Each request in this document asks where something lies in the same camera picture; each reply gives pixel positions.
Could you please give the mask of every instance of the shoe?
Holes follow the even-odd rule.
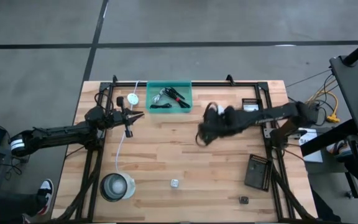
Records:
[[[53,183],[50,179],[45,179],[42,182],[41,187],[38,189],[38,195],[45,196],[47,199],[47,204],[39,211],[38,215],[45,215],[50,208],[50,202],[52,201],[52,195],[53,195]]]
[[[30,224],[30,221],[23,215],[23,224]]]

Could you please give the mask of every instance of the wooden table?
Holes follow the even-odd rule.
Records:
[[[83,121],[85,113],[95,106],[94,95],[99,84],[84,83],[75,123]],[[273,106],[288,102],[283,81],[268,81],[268,86]],[[114,103],[117,96],[133,91],[133,87],[115,87]],[[174,117],[148,114],[145,87],[138,87],[136,93],[140,103],[134,110],[144,111],[145,116],[132,126],[134,137],[125,139],[119,155],[119,169],[135,179],[136,192],[130,199],[112,203],[98,191],[94,222],[277,221],[272,189],[264,192],[244,185],[249,154],[266,157],[260,127],[217,139],[208,147],[195,144],[197,124],[210,101],[240,108],[241,98],[255,98],[253,88],[193,87],[193,110]],[[115,172],[114,160],[123,130],[117,127],[107,132],[100,180]],[[67,153],[78,147],[69,146]],[[299,147],[287,149],[302,156]],[[61,215],[78,193],[85,158],[86,150],[81,150],[65,161],[52,217]],[[317,217],[304,162],[291,154],[285,154],[284,160],[292,192]],[[179,180],[179,188],[171,188],[171,179]],[[241,195],[250,198],[248,205],[239,204]],[[281,191],[280,198],[284,216],[288,217]],[[88,202],[89,198],[85,200],[84,214]]]

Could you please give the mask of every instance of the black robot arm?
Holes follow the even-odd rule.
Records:
[[[318,118],[318,110],[302,102],[252,112],[228,106],[223,114],[219,114],[217,108],[216,103],[210,103],[204,112],[204,121],[198,125],[196,140],[201,139],[206,146],[217,138],[239,134],[251,125],[288,118],[281,128],[270,133],[272,146],[279,147],[289,134],[300,127],[315,124]]]
[[[11,138],[12,155],[22,157],[38,149],[67,144],[82,144],[86,149],[97,149],[102,146],[98,131],[121,125],[125,125],[126,136],[130,138],[132,132],[129,126],[144,114],[125,108],[121,96],[117,98],[117,105],[121,107],[121,110],[112,109],[107,115],[104,108],[95,106],[85,114],[85,121],[74,126],[33,128],[33,130],[23,131]]]

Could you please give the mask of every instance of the gray floor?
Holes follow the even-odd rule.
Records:
[[[0,0],[0,44],[91,43],[102,0]],[[111,0],[100,43],[358,40],[358,0]],[[98,49],[90,80],[284,80],[328,69],[355,45]],[[73,121],[89,49],[0,50],[0,125],[15,134]],[[307,100],[329,73],[288,88]],[[350,118],[339,89],[337,115]],[[3,189],[33,193],[56,184],[65,147],[39,150]],[[358,199],[343,174],[310,175],[316,191],[344,222],[358,223]]]

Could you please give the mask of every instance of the green plastic bin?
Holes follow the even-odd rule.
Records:
[[[153,97],[160,93],[165,87],[173,87],[185,99],[184,102],[190,105],[190,108],[181,108],[180,105],[166,95],[162,95],[161,99],[156,103],[163,105],[171,103],[171,108],[150,108],[153,104]],[[148,81],[146,85],[146,108],[149,113],[189,113],[193,109],[193,97],[191,94],[191,81]]]

